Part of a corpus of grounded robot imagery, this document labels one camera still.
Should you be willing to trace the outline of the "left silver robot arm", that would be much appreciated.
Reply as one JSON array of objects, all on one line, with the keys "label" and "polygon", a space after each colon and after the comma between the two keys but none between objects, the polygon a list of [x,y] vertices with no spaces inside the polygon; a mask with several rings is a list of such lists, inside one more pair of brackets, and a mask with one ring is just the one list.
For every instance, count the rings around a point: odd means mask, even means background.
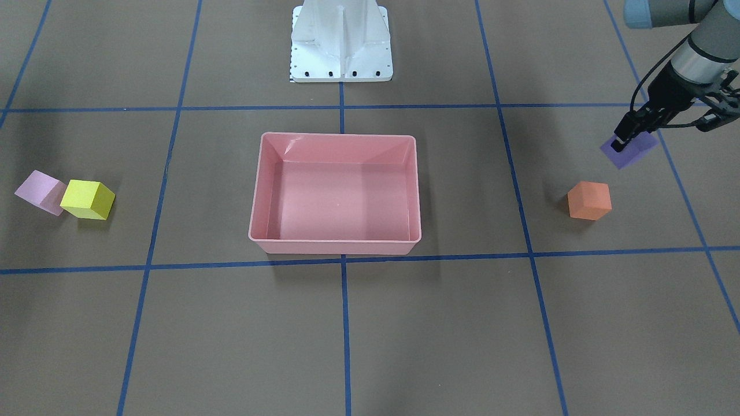
[{"label": "left silver robot arm", "polygon": [[623,152],[642,133],[680,128],[674,118],[696,102],[708,111],[682,127],[709,132],[738,119],[738,89],[732,86],[738,77],[732,69],[739,56],[737,1],[626,1],[623,18],[632,29],[693,29],[641,80],[647,100],[639,109],[631,106],[614,129],[613,151]]}]

